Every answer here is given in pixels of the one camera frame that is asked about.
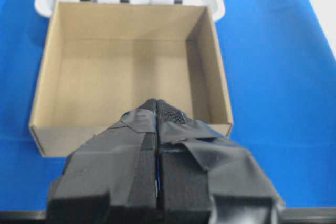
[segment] blue table surface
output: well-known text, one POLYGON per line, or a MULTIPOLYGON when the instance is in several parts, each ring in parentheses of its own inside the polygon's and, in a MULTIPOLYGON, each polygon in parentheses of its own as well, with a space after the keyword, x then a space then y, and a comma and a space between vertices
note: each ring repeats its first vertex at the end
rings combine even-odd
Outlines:
MULTIPOLYGON (((216 23, 235 126, 287 207, 336 207, 336 62, 309 0, 224 0, 216 23)), ((48 20, 0 0, 0 211, 46 208, 64 158, 28 131, 48 20)))

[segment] black fabric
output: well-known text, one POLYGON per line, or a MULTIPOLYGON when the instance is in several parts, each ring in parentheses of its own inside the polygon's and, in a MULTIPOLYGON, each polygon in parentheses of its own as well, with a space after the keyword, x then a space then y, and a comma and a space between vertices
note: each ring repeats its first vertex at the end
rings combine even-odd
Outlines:
POLYGON ((162 151, 165 223, 207 223, 211 214, 207 173, 187 151, 162 151))
POLYGON ((138 107, 138 109, 150 110, 156 112, 156 99, 149 99, 143 105, 138 107))
POLYGON ((158 125, 164 122, 173 122, 177 124, 186 123, 184 113, 179 109, 169 105, 163 100, 158 100, 157 110, 158 110, 158 117, 157 117, 158 125))
POLYGON ((148 100, 69 155, 47 223, 277 224, 284 202, 249 151, 148 100))

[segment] cardboard box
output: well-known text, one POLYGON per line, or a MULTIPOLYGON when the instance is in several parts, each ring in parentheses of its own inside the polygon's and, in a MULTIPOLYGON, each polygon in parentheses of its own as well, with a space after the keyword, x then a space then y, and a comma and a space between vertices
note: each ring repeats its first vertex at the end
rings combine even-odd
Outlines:
POLYGON ((211 10, 57 3, 29 123, 42 155, 68 155, 149 98, 229 134, 211 10))

